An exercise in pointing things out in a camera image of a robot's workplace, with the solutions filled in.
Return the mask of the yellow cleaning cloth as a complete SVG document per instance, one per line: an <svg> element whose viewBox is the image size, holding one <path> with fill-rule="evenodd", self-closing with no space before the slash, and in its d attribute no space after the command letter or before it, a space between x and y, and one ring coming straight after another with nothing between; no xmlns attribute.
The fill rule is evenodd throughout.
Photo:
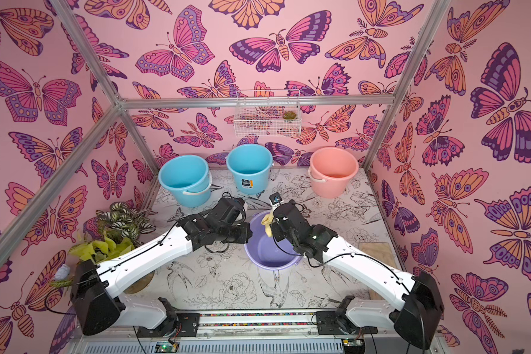
<svg viewBox="0 0 531 354"><path fill-rule="evenodd" d="M261 224L264 226L265 233L268 237L273 237L273 231L271 229L271 225L273 221L274 221L273 212L268 213L261 220Z"/></svg>

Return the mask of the purple plastic bucket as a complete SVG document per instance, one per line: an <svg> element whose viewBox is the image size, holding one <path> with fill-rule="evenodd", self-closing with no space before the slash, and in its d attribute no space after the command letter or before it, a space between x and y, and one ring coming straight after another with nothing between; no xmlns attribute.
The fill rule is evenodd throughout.
<svg viewBox="0 0 531 354"><path fill-rule="evenodd" d="M280 271L297 265L302 256L293 250L288 240L276 241L273 237L267 236L265 226L261 224L267 214L268 212L258 213L250 221L252 237L245 245L249 259L255 265L269 271Z"/></svg>

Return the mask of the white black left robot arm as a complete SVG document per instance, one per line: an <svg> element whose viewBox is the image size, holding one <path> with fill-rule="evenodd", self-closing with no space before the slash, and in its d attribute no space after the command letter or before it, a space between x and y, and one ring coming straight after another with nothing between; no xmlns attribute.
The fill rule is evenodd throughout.
<svg viewBox="0 0 531 354"><path fill-rule="evenodd" d="M94 336L111 327L135 327L148 338L174 336L179 320L171 303L128 296L135 282L177 258L216 242L246 244L252 237L242 198L224 196L205 215L179 219L160 237L98 265L87 260L75 270L70 299L81 331Z"/></svg>

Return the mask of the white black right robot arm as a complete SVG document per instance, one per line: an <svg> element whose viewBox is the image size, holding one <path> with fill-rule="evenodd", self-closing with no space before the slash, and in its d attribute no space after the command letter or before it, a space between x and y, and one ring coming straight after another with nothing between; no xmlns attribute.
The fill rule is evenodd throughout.
<svg viewBox="0 0 531 354"><path fill-rule="evenodd" d="M288 240L299 256L354 277L385 300L373 309L355 299L342 301L340 308L348 323L392 328L411 346L430 349L445 309L437 281L430 274L396 269L355 248L336 231L309 224L296 202L284 201L279 193L269 200L274 240Z"/></svg>

